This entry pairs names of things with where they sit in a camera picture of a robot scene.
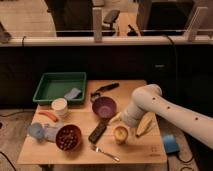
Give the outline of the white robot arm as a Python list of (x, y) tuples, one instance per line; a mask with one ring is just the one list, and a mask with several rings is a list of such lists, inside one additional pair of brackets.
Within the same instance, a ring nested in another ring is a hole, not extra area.
[(213, 118), (165, 100), (157, 84), (136, 88), (129, 104), (110, 123), (120, 120), (130, 128), (137, 128), (147, 112), (156, 113), (213, 149)]

